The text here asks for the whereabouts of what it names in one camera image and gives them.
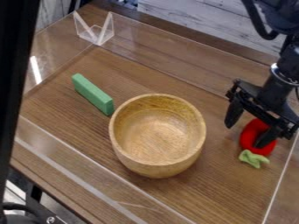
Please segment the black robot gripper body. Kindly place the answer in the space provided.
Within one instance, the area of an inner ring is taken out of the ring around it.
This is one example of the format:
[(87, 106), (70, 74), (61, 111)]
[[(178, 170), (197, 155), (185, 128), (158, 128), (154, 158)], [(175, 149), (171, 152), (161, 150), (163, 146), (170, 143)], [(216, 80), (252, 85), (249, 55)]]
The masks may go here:
[(299, 115), (288, 102), (292, 91), (299, 87), (299, 80), (285, 77), (278, 69), (270, 70), (264, 86), (236, 79), (226, 93), (229, 105), (236, 98), (242, 101), (244, 109), (269, 126), (282, 129), (281, 138), (292, 139), (299, 130)]

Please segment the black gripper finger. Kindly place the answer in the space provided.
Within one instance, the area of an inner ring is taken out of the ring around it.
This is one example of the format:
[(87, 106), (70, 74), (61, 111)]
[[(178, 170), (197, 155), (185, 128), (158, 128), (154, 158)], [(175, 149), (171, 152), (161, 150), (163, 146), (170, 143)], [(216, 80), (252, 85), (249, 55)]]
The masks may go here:
[(245, 109), (242, 101), (240, 100), (240, 98), (236, 98), (229, 105), (229, 111), (225, 119), (225, 124), (229, 129), (237, 124), (244, 112)]
[(280, 138), (281, 134), (282, 129), (277, 126), (270, 126), (266, 129), (261, 129), (257, 133), (254, 147), (260, 149), (265, 148)]

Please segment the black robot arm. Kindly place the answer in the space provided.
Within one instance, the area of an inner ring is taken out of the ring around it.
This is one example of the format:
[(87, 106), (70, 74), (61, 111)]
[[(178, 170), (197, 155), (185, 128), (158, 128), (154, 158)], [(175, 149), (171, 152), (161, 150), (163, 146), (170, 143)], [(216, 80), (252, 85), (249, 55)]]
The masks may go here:
[(261, 149), (278, 138), (290, 139), (299, 130), (299, 115), (288, 102), (290, 94), (299, 99), (299, 0), (241, 1), (260, 36), (266, 40), (285, 36), (266, 83), (258, 86), (237, 79), (228, 92), (226, 126), (233, 127), (245, 112), (269, 125), (254, 142)]

